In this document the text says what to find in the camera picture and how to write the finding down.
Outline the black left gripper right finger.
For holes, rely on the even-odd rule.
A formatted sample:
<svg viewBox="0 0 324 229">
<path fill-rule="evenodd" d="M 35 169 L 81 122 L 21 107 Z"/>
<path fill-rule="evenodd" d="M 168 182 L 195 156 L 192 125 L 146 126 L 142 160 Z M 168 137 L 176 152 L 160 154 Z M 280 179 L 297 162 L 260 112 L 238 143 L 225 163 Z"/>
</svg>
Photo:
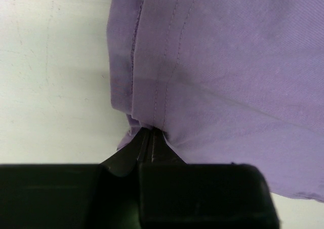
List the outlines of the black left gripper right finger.
<svg viewBox="0 0 324 229">
<path fill-rule="evenodd" d="M 138 161 L 143 228 L 278 228 L 262 173 L 249 164 L 187 164 L 159 129 Z"/>
</svg>

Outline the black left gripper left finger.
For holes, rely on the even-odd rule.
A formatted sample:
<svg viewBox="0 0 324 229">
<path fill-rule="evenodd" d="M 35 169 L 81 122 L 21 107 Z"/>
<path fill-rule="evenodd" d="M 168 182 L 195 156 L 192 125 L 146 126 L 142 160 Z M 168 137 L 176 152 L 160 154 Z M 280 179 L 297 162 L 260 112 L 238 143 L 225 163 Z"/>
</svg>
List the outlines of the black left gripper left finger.
<svg viewBox="0 0 324 229">
<path fill-rule="evenodd" d="M 140 228 L 137 162 L 150 132 L 100 164 L 1 165 L 1 228 Z"/>
</svg>

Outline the lavender t shirt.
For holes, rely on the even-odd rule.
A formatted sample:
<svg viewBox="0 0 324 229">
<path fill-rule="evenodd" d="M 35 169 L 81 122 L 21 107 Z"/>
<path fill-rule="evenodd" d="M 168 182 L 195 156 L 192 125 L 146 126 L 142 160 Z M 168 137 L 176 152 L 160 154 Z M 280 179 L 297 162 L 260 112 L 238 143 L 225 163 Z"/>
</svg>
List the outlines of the lavender t shirt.
<svg viewBox="0 0 324 229">
<path fill-rule="evenodd" d="M 111 104 L 188 163 L 323 201 L 323 0 L 112 0 Z"/>
</svg>

